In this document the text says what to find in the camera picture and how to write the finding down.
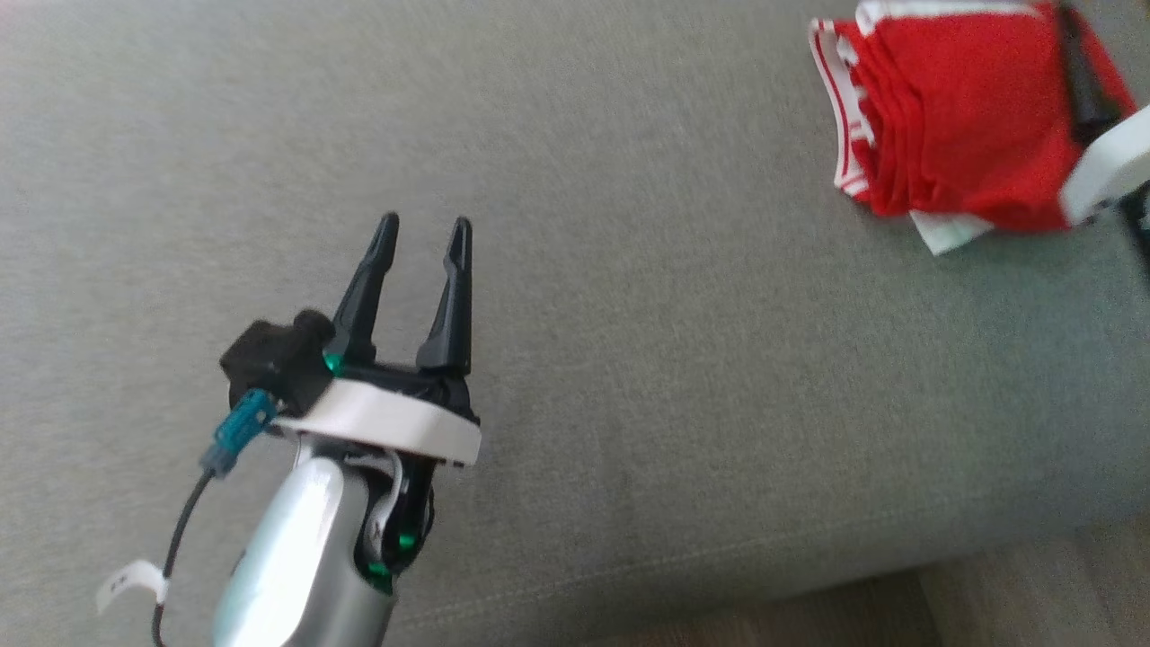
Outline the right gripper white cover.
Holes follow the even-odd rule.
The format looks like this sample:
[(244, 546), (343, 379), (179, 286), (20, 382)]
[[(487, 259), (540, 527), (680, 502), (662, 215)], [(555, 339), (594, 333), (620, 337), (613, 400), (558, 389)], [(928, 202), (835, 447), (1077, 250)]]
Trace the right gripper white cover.
[(1150, 105), (1119, 123), (1119, 106), (1088, 55), (1078, 11), (1057, 3), (1055, 16), (1072, 134), (1080, 145), (1090, 144), (1059, 192), (1066, 223), (1080, 226), (1101, 205), (1113, 205), (1150, 182)]

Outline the red basketball jersey white trim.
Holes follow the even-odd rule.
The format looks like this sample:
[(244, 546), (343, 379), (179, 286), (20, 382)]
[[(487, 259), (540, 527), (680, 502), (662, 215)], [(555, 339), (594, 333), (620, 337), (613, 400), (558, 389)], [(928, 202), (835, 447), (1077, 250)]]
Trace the red basketball jersey white trim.
[[(1059, 192), (1082, 148), (1071, 134), (1056, 2), (859, 0), (850, 18), (810, 21), (836, 123), (835, 187), (876, 217), (908, 217), (936, 255), (992, 230), (1074, 228)], [(1122, 116), (1137, 113), (1078, 16), (1105, 92)]]

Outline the grey sofa seat cushion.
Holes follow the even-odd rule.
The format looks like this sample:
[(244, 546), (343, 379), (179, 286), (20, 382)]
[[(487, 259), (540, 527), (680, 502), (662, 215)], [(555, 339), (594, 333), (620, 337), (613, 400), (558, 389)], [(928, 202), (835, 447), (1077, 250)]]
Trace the grey sofa seat cushion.
[(150, 647), (253, 319), (473, 221), (473, 468), (388, 647), (545, 647), (1150, 504), (1121, 226), (933, 257), (831, 183), (858, 0), (0, 0), (0, 647)]

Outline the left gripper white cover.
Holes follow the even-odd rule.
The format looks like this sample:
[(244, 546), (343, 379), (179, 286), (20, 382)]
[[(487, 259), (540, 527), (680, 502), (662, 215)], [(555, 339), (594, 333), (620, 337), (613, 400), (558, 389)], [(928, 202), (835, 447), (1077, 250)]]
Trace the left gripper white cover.
[[(336, 336), (324, 356), (329, 368), (373, 364), (373, 342), (383, 282), (394, 263), (400, 218), (389, 211), (358, 263), (340, 306), (334, 311)], [(457, 217), (443, 260), (445, 284), (434, 323), (416, 352), (416, 368), (450, 377), (471, 373), (473, 225)], [(478, 423), (356, 378), (330, 378), (305, 413), (283, 410), (273, 426), (296, 439), (307, 455), (334, 459), (382, 456), (386, 450), (447, 465), (475, 465), (482, 434)]]

